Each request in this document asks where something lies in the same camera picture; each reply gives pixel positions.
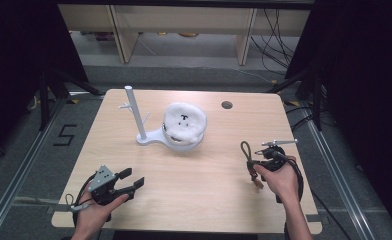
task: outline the person's right hand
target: person's right hand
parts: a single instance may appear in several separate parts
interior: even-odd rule
[[[293,156],[286,157],[296,161],[296,158]],[[282,201],[295,199],[299,201],[298,179],[289,163],[284,164],[283,167],[275,172],[271,172],[257,164],[253,168],[265,178],[271,191],[279,196]]]

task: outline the forearm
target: forearm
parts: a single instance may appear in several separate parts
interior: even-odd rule
[[[312,239],[308,224],[298,201],[284,201],[286,211],[286,223],[291,240]]]

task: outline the person's left hand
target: person's left hand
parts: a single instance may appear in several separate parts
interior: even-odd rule
[[[88,190],[85,190],[80,198],[80,203],[90,198],[91,193]],[[106,206],[99,205],[94,200],[87,201],[86,203],[89,204],[89,206],[78,212],[77,226],[75,227],[72,240],[91,239],[91,237],[103,227],[109,214],[127,199],[128,194],[124,194]]]

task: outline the white stand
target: white stand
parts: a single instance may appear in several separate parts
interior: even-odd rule
[[[159,129],[151,132],[146,132],[143,127],[143,121],[141,119],[139,108],[137,106],[136,98],[134,97],[133,88],[131,86],[125,86],[125,91],[127,92],[129,104],[124,104],[120,108],[129,108],[131,112],[133,112],[134,119],[136,120],[137,128],[139,129],[139,134],[136,136],[136,141],[138,144],[142,146],[149,145],[151,143],[163,143],[168,148],[177,151],[177,152],[186,152],[190,151],[193,148],[197,147],[199,143],[203,139],[203,133],[199,136],[198,140],[195,143],[183,144],[181,142],[175,143],[172,139],[167,139],[165,136],[164,128],[160,127]]]

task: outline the wooden desk in background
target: wooden desk in background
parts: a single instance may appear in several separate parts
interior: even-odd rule
[[[120,206],[104,227],[118,230],[186,231],[216,233],[282,233],[283,206],[268,189],[258,190],[246,169],[240,142],[252,152],[262,142],[292,140],[281,99],[275,94],[134,90],[140,114],[150,113],[145,130],[161,127],[165,108],[173,102],[201,107],[208,119],[200,145],[186,153],[174,152],[163,144],[140,146],[133,114],[118,106],[128,102],[125,90],[107,92],[87,140],[60,199],[76,195],[84,181],[106,165],[117,173],[132,168],[133,174],[119,180],[116,189],[145,177],[135,199]],[[229,101],[231,109],[222,103]],[[286,154],[299,154],[295,144],[282,146]],[[254,159],[260,156],[252,154]],[[302,174],[303,165],[299,161]],[[309,184],[305,178],[302,208],[316,216]],[[73,227],[72,214],[55,212],[55,227]],[[313,234],[321,222],[309,222]]]

